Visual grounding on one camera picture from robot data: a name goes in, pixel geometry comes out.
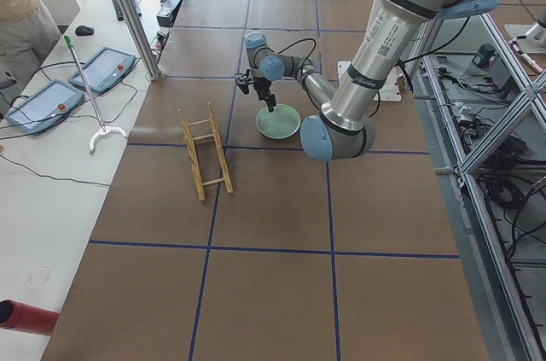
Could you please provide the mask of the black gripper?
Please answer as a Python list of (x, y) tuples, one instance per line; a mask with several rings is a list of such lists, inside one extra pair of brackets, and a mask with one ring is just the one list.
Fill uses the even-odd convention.
[(258, 99), (265, 101), (269, 113), (273, 113), (276, 106), (276, 98), (270, 93), (271, 82), (266, 78), (256, 78), (253, 87), (257, 92)]

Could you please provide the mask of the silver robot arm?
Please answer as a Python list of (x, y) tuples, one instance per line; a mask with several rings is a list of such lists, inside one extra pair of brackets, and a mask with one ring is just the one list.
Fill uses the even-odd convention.
[(500, 0), (374, 0), (365, 37), (333, 87), (310, 59), (283, 55), (271, 49), (261, 32), (245, 36), (249, 68), (236, 75), (243, 93), (255, 89), (268, 108), (276, 105), (272, 82), (290, 77), (299, 82), (318, 113), (306, 118), (299, 136), (313, 160), (358, 157), (372, 147), (374, 127), (366, 114), (369, 104), (397, 65), (418, 27), (430, 20), (480, 15)]

